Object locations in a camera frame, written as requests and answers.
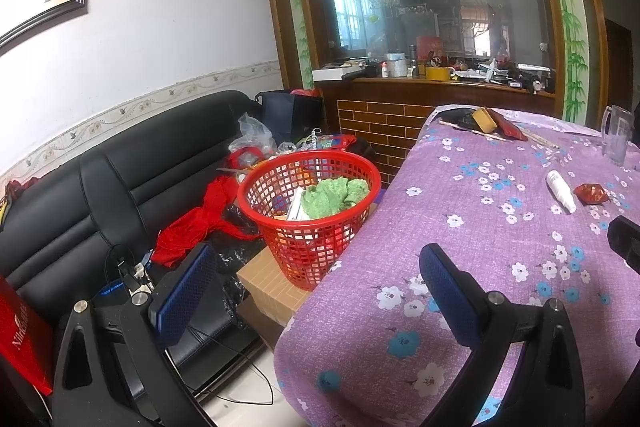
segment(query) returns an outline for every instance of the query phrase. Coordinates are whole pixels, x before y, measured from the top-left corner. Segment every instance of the green cloth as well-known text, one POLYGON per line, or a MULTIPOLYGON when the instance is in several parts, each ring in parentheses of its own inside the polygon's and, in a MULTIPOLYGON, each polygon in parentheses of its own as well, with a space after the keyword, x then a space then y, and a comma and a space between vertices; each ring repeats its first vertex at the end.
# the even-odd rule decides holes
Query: green cloth
POLYGON ((302 208, 310 219, 334 216, 360 203, 369 194, 364 180, 329 178, 307 187, 302 194, 302 208))

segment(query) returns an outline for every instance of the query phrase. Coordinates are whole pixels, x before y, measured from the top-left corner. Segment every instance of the red plastic basket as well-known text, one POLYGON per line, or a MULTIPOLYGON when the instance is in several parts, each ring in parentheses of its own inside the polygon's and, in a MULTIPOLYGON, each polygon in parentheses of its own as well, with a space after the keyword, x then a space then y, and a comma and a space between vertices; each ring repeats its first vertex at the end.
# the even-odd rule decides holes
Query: red plastic basket
POLYGON ((332 150, 299 152, 279 156, 247 174, 238 190, 238 203, 257 223, 287 279, 298 288, 313 290, 367 219, 380 187, 378 169, 361 156, 332 150), (335 216, 311 221, 274 219, 287 212, 297 187, 341 176, 366 180, 367 197, 335 216))

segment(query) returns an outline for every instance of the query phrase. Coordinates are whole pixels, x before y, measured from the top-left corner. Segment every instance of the white bottle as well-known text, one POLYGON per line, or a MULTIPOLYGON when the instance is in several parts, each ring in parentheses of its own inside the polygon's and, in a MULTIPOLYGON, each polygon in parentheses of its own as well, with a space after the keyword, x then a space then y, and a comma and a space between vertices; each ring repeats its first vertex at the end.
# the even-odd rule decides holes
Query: white bottle
POLYGON ((573 214, 577 210, 574 197, 571 194, 571 188, 569 188, 566 181, 562 179, 560 172, 549 172, 549 174, 546 175, 546 184, 549 185, 549 188, 556 197, 556 200, 562 203, 562 206, 564 206, 570 214, 573 214))

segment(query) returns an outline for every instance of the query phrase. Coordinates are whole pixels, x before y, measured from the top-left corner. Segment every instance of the floral tablecloth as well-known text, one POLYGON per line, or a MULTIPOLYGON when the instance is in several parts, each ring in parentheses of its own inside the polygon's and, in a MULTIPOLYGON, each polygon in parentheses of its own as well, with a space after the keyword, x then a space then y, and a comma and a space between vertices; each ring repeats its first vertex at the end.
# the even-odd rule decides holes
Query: floral tablecloth
MULTIPOLYGON (((623 168, 600 140, 549 128, 557 143, 487 140, 431 123, 375 214, 287 325, 276 346, 278 383, 316 427, 420 425, 469 350, 459 346, 418 269, 439 243, 485 290, 567 307, 596 419, 640 358, 640 276, 612 252, 609 222, 640 222, 640 152, 623 168), (574 188, 600 183, 610 201, 569 214, 546 187, 557 169, 574 188)), ((512 346, 478 421, 498 410, 520 347, 512 346)))

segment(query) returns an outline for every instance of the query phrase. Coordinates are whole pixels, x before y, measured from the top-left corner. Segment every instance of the glass pitcher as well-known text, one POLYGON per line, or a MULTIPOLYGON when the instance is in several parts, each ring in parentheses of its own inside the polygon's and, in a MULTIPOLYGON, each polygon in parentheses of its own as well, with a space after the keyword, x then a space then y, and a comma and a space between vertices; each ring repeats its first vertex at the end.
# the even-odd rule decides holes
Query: glass pitcher
POLYGON ((634 117, 631 113, 618 107, 609 106, 602 115, 602 154, 608 156, 617 166, 622 166, 626 156, 626 142, 631 138, 631 131, 634 128, 634 117), (607 130, 607 120, 609 122, 609 132, 607 130))

